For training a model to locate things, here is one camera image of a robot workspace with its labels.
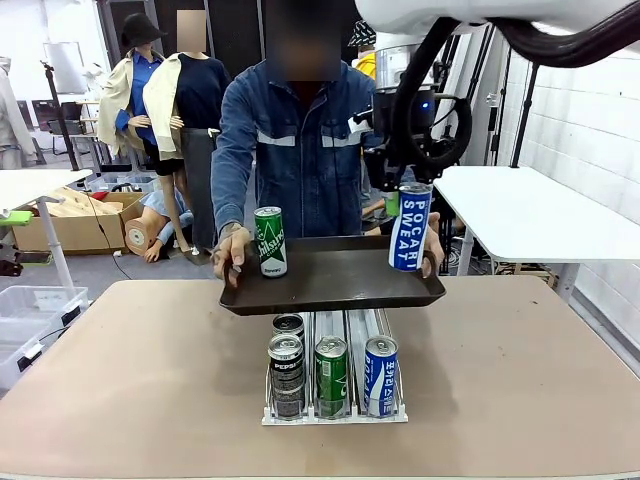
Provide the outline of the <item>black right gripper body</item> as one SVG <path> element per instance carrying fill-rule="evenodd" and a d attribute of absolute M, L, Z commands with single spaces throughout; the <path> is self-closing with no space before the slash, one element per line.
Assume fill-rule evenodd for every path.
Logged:
<path fill-rule="evenodd" d="M 386 89 L 376 91 L 373 95 L 373 128 L 378 136 L 387 140 L 391 134 L 392 106 L 395 99 L 395 90 Z M 436 100 L 435 91 L 432 88 L 419 90 L 410 107 L 410 128 L 412 139 L 417 143 L 421 152 L 429 154 L 432 144 L 431 128 L 435 121 Z M 381 190 L 385 183 L 383 151 L 375 151 L 374 147 L 367 149 L 367 174 L 371 185 Z M 405 171 L 400 183 L 419 182 L 428 184 L 427 171 L 423 167 L 417 167 L 415 162 L 406 163 Z"/>

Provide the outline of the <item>person's left hand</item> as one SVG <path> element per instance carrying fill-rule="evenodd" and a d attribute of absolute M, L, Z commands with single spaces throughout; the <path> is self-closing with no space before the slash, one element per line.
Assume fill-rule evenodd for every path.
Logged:
<path fill-rule="evenodd" d="M 422 276 L 436 275 L 445 258 L 444 250 L 439 239 L 440 214 L 433 212 L 429 214 L 428 230 L 424 246 L 424 260 L 422 263 Z"/>

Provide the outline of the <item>person's right hand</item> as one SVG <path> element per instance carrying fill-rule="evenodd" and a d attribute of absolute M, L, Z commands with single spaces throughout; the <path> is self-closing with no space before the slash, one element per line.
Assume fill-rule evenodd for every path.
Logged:
<path fill-rule="evenodd" d="M 239 275 L 245 262 L 245 248 L 251 234 L 239 223 L 229 223 L 221 231 L 213 253 L 213 268 L 217 278 L 233 288 L 238 286 Z"/>

